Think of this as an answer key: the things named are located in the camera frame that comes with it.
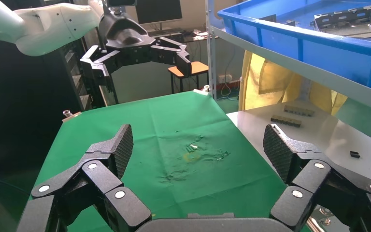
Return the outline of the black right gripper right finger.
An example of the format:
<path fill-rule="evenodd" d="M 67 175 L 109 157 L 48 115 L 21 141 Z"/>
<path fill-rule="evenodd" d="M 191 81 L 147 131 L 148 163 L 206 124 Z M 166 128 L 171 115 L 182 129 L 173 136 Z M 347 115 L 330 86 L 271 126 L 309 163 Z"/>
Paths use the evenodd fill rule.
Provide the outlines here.
<path fill-rule="evenodd" d="M 265 127 L 264 152 L 286 184 L 271 218 L 300 231 L 317 205 L 352 232 L 371 232 L 371 179 L 335 164 L 315 145 L 289 138 L 276 124 Z"/>

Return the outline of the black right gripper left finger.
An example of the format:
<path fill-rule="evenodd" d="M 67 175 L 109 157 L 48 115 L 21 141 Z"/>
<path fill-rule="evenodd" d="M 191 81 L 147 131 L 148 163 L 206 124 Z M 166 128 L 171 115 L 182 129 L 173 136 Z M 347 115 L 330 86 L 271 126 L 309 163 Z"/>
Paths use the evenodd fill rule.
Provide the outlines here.
<path fill-rule="evenodd" d="M 132 128 L 92 144 L 72 167 L 31 191 L 17 230 L 65 232 L 79 214 L 94 207 L 114 232 L 134 232 L 151 220 L 151 211 L 122 182 L 133 150 Z"/>

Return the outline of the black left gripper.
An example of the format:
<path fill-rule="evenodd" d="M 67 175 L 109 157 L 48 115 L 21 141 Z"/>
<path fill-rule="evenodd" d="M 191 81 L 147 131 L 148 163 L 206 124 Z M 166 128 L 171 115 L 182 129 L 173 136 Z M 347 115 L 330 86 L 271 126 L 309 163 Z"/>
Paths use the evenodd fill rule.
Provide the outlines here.
<path fill-rule="evenodd" d="M 122 66 L 151 61 L 175 65 L 184 77 L 191 75 L 192 64 L 185 44 L 166 37 L 156 40 L 127 13 L 115 13 L 108 8 L 103 11 L 99 33 L 105 49 L 93 45 L 80 58 L 85 75 L 97 86 L 115 92 L 113 72 Z"/>

